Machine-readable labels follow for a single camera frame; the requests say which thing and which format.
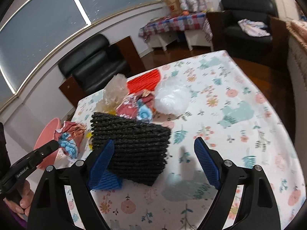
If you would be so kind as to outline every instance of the purple sleeve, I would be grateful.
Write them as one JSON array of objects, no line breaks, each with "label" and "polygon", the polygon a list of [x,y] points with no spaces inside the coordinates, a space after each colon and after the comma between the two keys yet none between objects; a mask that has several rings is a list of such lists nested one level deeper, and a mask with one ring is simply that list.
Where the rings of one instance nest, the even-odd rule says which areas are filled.
[{"label": "purple sleeve", "polygon": [[9,209],[11,215],[14,217],[14,219],[22,226],[24,227],[25,229],[27,229],[27,222],[23,219],[21,219],[18,214],[14,213],[8,206],[7,208]]}]

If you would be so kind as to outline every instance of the hand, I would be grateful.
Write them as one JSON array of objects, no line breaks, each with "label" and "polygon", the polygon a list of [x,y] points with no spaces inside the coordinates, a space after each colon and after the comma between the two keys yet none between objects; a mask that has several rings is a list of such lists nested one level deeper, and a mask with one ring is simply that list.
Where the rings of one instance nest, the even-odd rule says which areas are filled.
[{"label": "hand", "polygon": [[15,202],[8,200],[6,198],[4,199],[4,202],[13,212],[18,214],[19,217],[23,219],[21,214],[25,214],[26,216],[29,216],[30,207],[31,207],[31,203],[33,200],[34,193],[30,189],[30,184],[27,180],[24,182],[24,184],[18,187],[17,190],[22,197],[20,201],[20,205],[17,205]]}]

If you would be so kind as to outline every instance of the floral tablecloth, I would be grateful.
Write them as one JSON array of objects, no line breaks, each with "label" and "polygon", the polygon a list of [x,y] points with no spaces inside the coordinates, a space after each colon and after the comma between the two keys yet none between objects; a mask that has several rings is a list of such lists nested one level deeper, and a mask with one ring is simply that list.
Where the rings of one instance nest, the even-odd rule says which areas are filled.
[{"label": "floral tablecloth", "polygon": [[[116,191],[92,191],[105,221],[113,230],[196,229],[216,190],[208,184],[193,151],[201,136],[211,149],[236,165],[263,167],[271,183],[282,229],[305,200],[305,184],[292,142],[272,106],[226,51],[208,53],[159,67],[163,79],[177,76],[190,89],[190,105],[178,118],[157,114],[155,123],[172,129],[168,164],[153,187],[124,180]],[[73,120],[86,123],[102,99],[102,91],[79,102]],[[84,139],[78,159],[90,149]],[[71,166],[58,152],[55,167]],[[83,227],[72,192],[66,187],[75,224]],[[242,187],[237,189],[225,227],[232,225]]]},{"label": "floral tablecloth", "polygon": [[185,31],[190,29],[201,29],[205,33],[206,40],[211,42],[212,32],[210,24],[207,14],[203,12],[149,23],[140,28],[139,37],[147,40],[152,34],[159,34],[169,31]]}]

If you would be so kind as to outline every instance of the pink bucket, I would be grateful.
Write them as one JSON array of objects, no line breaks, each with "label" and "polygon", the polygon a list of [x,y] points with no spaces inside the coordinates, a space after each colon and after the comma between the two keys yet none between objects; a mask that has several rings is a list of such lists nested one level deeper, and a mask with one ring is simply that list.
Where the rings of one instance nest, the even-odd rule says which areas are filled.
[{"label": "pink bucket", "polygon": [[[53,140],[53,135],[54,135],[54,131],[61,129],[62,128],[62,124],[59,118],[54,118],[52,119],[45,127],[45,129],[43,129],[43,131],[41,132],[38,140],[36,141],[36,144],[34,146],[34,150],[43,146],[44,144],[48,143],[49,141]],[[45,170],[46,167],[48,165],[53,165],[54,161],[56,159],[56,155],[57,155],[57,150],[53,153],[51,153],[49,156],[47,156],[40,165],[38,165],[37,167]]]}]

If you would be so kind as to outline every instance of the black leather sofa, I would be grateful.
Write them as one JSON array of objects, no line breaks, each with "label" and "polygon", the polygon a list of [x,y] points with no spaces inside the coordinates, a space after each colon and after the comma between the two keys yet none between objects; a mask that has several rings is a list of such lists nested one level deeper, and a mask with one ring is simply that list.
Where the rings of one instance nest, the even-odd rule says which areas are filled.
[{"label": "black leather sofa", "polygon": [[270,30],[270,16],[277,16],[277,10],[271,0],[221,0],[226,11],[223,18],[226,50],[232,57],[260,63],[264,56],[272,51],[273,37],[251,37],[244,33],[238,21],[249,19],[264,22]]},{"label": "black leather sofa", "polygon": [[103,89],[118,73],[132,76],[130,66],[116,44],[110,46],[102,34],[95,34],[69,51],[58,62],[60,71],[72,75],[86,95]]}]

